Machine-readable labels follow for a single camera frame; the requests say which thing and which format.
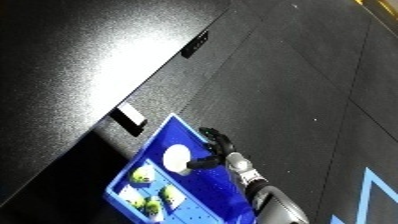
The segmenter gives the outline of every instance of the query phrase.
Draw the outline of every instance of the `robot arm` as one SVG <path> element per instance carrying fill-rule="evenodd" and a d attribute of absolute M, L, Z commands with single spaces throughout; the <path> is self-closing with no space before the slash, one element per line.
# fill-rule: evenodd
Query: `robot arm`
<path fill-rule="evenodd" d="M 257 216 L 258 224 L 309 224 L 308 218 L 288 196 L 271 186 L 252 163 L 236 151 L 229 138 L 215 129 L 200 128 L 211 143 L 211 156 L 188 162 L 191 169 L 209 169 L 225 165 L 232 181 L 245 195 Z"/>

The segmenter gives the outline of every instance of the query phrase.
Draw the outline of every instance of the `blue tray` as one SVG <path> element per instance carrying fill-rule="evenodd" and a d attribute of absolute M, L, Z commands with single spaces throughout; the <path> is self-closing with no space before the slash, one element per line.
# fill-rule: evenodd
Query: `blue tray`
<path fill-rule="evenodd" d="M 169 172 L 163 166 L 163 153 L 175 144 L 189 148 L 192 158 L 209 155 L 203 148 L 206 140 L 190 128 L 181 118 L 171 114 L 137 155 L 108 185 L 105 199 L 134 223 L 152 223 L 141 211 L 135 209 L 118 196 L 118 192 L 130 184 L 144 196 L 158 195 L 167 184 L 177 187 L 186 200 L 174 211 L 163 206 L 165 220 L 162 223 L 189 224 L 252 224 L 255 218 L 250 205 L 229 181 L 224 167 L 211 170 L 194 170 L 188 176 Z M 148 186 L 129 182 L 130 171 L 151 164 L 155 169 L 155 181 Z"/>

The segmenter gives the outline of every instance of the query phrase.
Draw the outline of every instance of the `blue tape line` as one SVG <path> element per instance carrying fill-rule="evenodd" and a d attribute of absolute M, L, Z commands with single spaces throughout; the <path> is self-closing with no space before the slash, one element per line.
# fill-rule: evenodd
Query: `blue tape line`
<path fill-rule="evenodd" d="M 368 167 L 365 168 L 365 174 L 362 182 L 361 197 L 359 199 L 358 213 L 356 224 L 366 224 L 366 218 L 369 209 L 370 191 L 372 184 L 377 185 L 384 193 L 386 193 L 395 203 L 398 203 L 398 194 L 386 184 L 380 177 L 378 177 Z M 339 218 L 332 215 L 330 224 L 344 224 Z"/>
<path fill-rule="evenodd" d="M 339 218 L 336 216 L 332 215 L 332 220 L 330 220 L 330 224 L 344 224 Z"/>

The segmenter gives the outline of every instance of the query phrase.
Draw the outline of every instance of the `white ball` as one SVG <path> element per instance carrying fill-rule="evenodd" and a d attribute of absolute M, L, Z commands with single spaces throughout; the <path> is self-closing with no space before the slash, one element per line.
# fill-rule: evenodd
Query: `white ball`
<path fill-rule="evenodd" d="M 185 145 L 176 144 L 170 146 L 163 154 L 163 165 L 167 170 L 180 175 L 188 175 L 190 170 L 187 162 L 191 160 L 191 152 Z"/>

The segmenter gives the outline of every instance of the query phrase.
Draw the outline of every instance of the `black table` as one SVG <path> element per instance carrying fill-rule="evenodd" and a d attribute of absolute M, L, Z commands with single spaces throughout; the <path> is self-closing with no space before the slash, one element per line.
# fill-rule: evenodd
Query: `black table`
<path fill-rule="evenodd" d="M 228 5 L 229 0 L 0 5 L 0 205 Z"/>

